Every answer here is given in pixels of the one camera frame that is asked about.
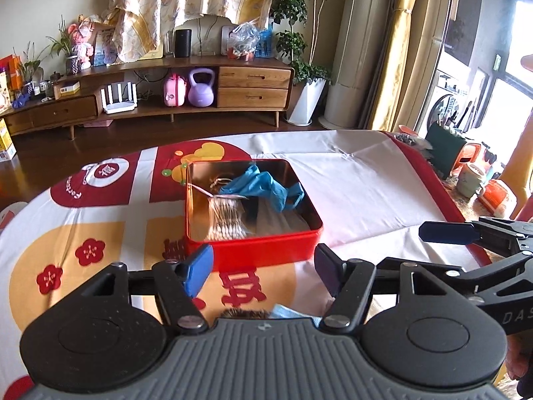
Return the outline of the person's right hand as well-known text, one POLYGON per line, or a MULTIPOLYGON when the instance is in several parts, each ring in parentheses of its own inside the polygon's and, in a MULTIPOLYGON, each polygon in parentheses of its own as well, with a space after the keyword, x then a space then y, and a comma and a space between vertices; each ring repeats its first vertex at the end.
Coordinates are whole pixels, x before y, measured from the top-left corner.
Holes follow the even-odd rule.
POLYGON ((505 366, 508 376, 513 380, 532 383, 531 353, 526 352, 521 336, 507 336, 507 355, 505 366))

